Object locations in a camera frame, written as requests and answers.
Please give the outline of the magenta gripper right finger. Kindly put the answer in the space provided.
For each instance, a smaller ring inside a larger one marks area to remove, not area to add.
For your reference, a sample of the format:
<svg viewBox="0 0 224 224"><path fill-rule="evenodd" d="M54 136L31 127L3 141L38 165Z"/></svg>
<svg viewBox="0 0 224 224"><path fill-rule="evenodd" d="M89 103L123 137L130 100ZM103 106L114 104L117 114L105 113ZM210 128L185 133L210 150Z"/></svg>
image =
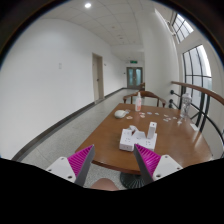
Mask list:
<svg viewBox="0 0 224 224"><path fill-rule="evenodd" d="M134 155L146 185L182 169L169 155L160 156L138 144L134 145Z"/></svg>

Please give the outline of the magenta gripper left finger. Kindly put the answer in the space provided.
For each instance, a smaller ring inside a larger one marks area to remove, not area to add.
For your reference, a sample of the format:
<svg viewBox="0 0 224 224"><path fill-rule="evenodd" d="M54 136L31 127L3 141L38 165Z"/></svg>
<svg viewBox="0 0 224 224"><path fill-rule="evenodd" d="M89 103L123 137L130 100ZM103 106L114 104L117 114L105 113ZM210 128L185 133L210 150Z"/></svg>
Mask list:
<svg viewBox="0 0 224 224"><path fill-rule="evenodd" d="M68 158L59 157L47 168L47 171L78 186L83 186L94 155L95 146L90 145Z"/></svg>

